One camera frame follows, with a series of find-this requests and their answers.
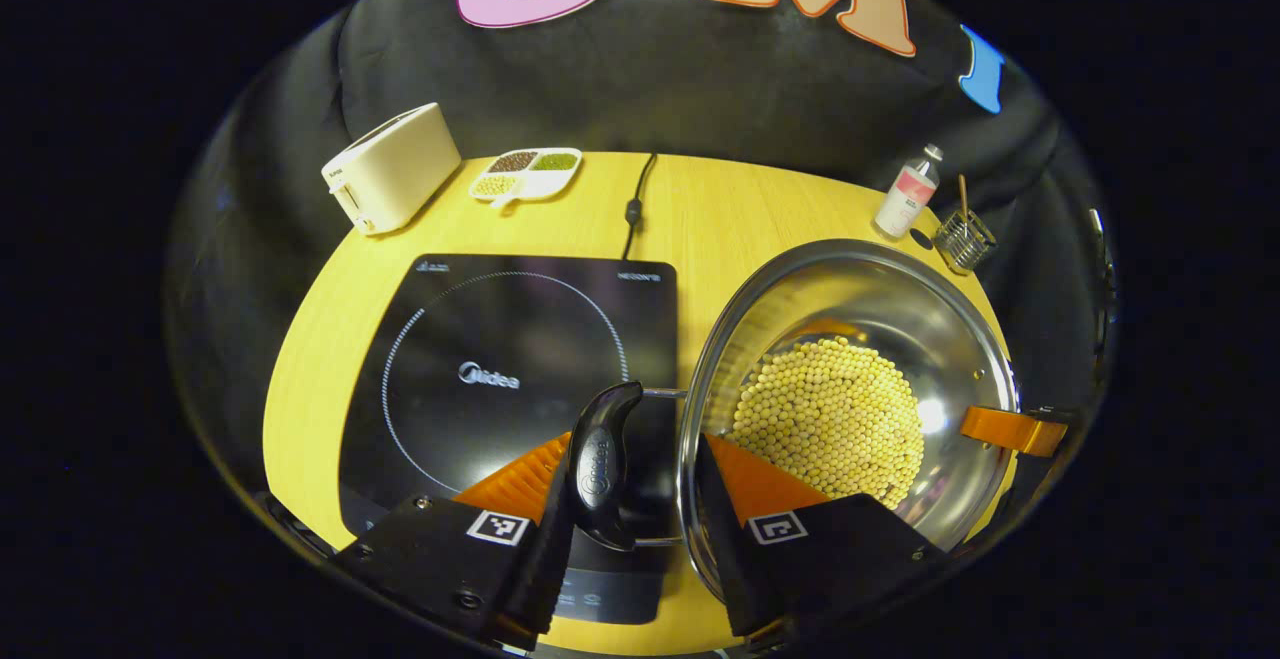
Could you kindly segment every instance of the yellow tabletop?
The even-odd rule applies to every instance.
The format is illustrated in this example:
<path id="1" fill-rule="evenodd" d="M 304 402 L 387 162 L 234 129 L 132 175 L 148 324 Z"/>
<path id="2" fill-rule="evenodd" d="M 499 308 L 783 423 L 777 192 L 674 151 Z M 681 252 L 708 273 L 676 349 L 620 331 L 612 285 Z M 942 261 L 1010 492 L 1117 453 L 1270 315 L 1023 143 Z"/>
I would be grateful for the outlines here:
<path id="1" fill-rule="evenodd" d="M 622 212 L 648 154 L 585 154 L 577 175 L 556 197 L 516 202 L 502 212 L 467 195 L 492 157 L 470 159 L 403 229 L 387 235 L 349 232 L 293 317 L 266 395 L 262 450 L 273 494 L 325 541 L 344 548 L 338 505 L 338 457 L 361 363 L 407 267 L 421 253 L 515 253 L 618 258 L 626 242 Z M 317 189 L 323 188 L 316 177 Z M 884 241 L 872 229 L 881 191 L 841 180 L 719 159 L 659 156 L 641 193 L 643 229 L 628 258 L 668 262 L 678 276 L 677 377 L 694 365 L 733 290 L 769 258 L 822 239 L 891 244 L 941 273 L 996 331 L 1000 322 L 974 276 L 956 276 L 933 250 L 905 235 Z M 933 235 L 924 209 L 915 226 Z M 1004 494 L 1012 477 L 1006 472 Z M 995 503 L 974 527 L 989 521 Z M 737 644 L 723 605 L 687 560 L 664 580 L 649 624 L 600 624 L 554 618 L 541 641 L 611 654 L 685 654 Z"/>

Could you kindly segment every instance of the induction cooktop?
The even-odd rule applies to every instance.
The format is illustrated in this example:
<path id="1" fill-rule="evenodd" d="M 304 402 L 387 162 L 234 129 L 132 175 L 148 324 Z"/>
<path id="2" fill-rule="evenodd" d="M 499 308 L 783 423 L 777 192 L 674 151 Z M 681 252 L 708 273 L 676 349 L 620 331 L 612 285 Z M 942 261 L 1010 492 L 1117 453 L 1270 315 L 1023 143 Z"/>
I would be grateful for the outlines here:
<path id="1" fill-rule="evenodd" d="M 338 468 L 343 523 L 358 536 L 411 495 L 453 498 L 632 380 L 676 385 L 668 264 L 422 255 L 352 394 Z M 636 536 L 676 534 L 675 436 L 672 401 L 632 409 L 622 507 Z M 556 614 L 649 622 L 669 559 L 669 549 L 618 553 L 575 534 Z"/>

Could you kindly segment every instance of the black background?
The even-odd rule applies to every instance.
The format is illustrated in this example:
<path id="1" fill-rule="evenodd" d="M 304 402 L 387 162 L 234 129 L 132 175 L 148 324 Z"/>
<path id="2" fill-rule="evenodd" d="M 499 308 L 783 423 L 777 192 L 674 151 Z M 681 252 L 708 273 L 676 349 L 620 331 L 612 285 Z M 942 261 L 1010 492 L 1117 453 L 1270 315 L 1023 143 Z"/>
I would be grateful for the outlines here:
<path id="1" fill-rule="evenodd" d="M 8 367 L 37 390 L 10 407 L 19 614 L 0 636 L 14 655 L 452 654 L 239 508 L 182 421 L 161 344 L 183 173 L 255 72 L 347 3 L 5 0 L 18 31 L 4 52 L 9 150 L 35 159 L 5 182 L 5 287 L 35 299 L 6 316 Z M 938 3 L 1041 82 L 1110 189 L 1121 367 L 1082 456 L 1021 531 L 829 655 L 1274 651 L 1261 581 L 1276 527 L 1245 531 L 1275 513 L 1254 456 L 1270 441 L 1212 394 L 1266 395 L 1238 375 L 1248 353 L 1222 353 L 1233 334 L 1260 337 L 1266 299 L 1243 314 L 1219 293 L 1265 290 L 1266 276 L 1238 253 L 1193 250 L 1266 246 L 1212 212 L 1262 207 L 1247 193 L 1272 180 L 1258 115 L 1274 115 L 1275 4 Z"/>

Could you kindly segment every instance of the pot handle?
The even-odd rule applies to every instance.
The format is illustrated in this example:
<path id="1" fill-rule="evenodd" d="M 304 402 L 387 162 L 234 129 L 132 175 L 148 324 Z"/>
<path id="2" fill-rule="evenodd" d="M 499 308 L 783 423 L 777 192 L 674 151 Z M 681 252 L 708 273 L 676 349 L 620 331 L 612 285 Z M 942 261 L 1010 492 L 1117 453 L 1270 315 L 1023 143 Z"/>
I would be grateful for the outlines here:
<path id="1" fill-rule="evenodd" d="M 1068 425 L 1044 418 L 1066 418 L 1051 407 L 1019 415 L 989 407 L 969 407 L 960 425 L 960 434 L 997 447 L 1019 450 L 1032 457 L 1052 457 L 1066 434 Z"/>
<path id="2" fill-rule="evenodd" d="M 618 504 L 627 477 L 627 452 L 622 440 L 631 408 L 644 389 L 637 381 L 609 386 L 582 409 L 568 441 L 570 495 L 577 526 L 609 549 L 631 552 L 635 536 L 622 525 Z"/>

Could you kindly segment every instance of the white toaster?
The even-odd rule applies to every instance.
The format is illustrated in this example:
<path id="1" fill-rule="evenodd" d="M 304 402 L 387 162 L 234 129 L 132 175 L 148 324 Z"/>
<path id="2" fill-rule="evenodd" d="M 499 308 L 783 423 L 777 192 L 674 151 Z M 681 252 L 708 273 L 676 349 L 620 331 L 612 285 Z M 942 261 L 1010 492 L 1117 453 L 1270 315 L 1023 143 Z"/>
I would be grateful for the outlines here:
<path id="1" fill-rule="evenodd" d="M 321 168 L 329 195 L 361 234 L 406 225 L 462 163 L 439 104 L 410 109 Z"/>

